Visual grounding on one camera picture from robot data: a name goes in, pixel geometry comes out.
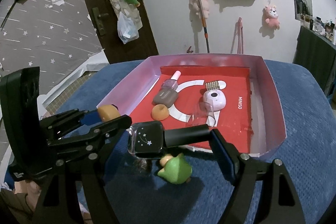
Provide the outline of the person left hand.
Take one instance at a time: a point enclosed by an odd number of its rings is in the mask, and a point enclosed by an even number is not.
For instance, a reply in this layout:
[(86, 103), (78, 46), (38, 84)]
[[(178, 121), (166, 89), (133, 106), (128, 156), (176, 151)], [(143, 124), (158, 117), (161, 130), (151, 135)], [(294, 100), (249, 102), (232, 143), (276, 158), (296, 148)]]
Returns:
[(33, 214), (41, 194), (41, 187), (30, 180), (14, 183), (14, 189), (4, 182), (1, 184), (1, 198), (14, 211)]

